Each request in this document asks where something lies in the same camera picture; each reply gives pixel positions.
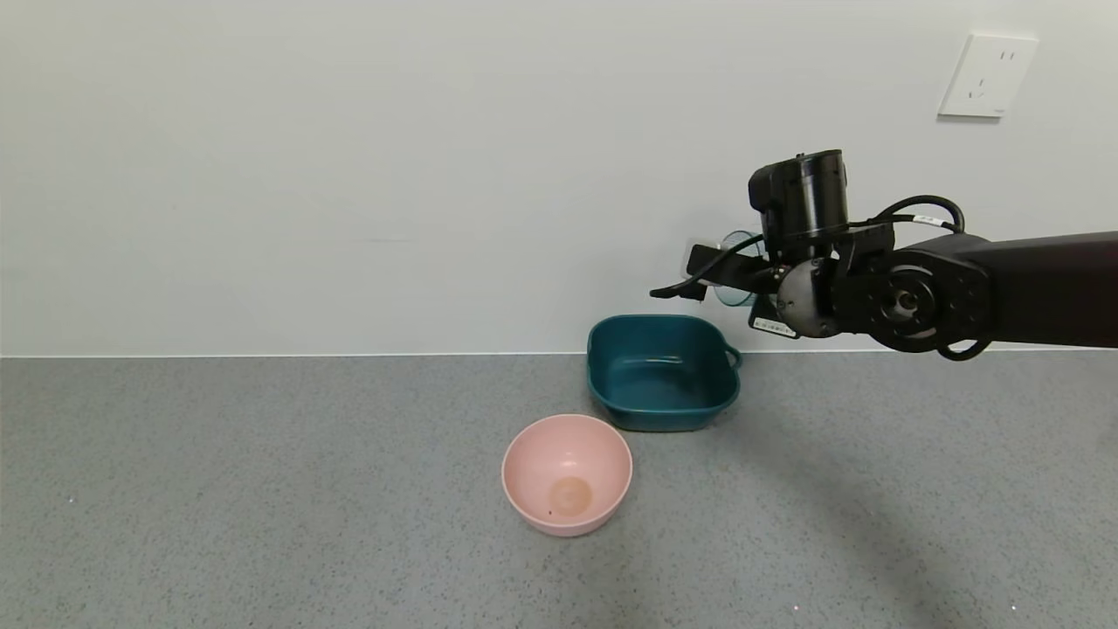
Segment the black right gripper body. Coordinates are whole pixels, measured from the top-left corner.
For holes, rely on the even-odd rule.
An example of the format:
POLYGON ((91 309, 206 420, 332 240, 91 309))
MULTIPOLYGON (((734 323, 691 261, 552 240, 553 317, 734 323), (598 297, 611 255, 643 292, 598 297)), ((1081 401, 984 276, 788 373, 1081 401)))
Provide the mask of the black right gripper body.
POLYGON ((778 335, 781 339, 799 339, 799 333, 788 327, 777 309, 773 295, 755 294, 755 301, 749 314, 750 328, 762 333, 778 335))

